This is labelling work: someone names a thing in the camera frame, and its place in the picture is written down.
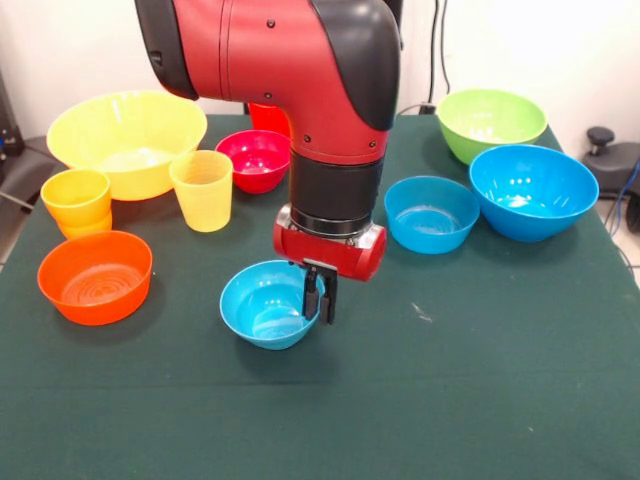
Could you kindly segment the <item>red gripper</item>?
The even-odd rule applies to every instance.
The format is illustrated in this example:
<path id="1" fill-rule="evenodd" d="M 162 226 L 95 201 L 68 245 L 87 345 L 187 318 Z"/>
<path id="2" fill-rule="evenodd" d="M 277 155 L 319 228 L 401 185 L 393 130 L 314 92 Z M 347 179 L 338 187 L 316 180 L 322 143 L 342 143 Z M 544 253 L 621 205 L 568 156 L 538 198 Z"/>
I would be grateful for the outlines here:
<path id="1" fill-rule="evenodd" d="M 295 264 L 314 263 L 331 267 L 340 276 L 366 282 L 374 277 L 380 267 L 387 244 L 387 230 L 372 224 L 364 233 L 347 243 L 286 228 L 276 222 L 273 244 L 278 255 Z M 306 266 L 305 271 L 303 314 L 306 319 L 312 319 L 317 312 L 319 299 L 318 271 L 315 266 Z M 337 274 L 323 274 L 324 294 L 320 299 L 320 320 L 326 325 L 332 325 L 335 319 Z"/>

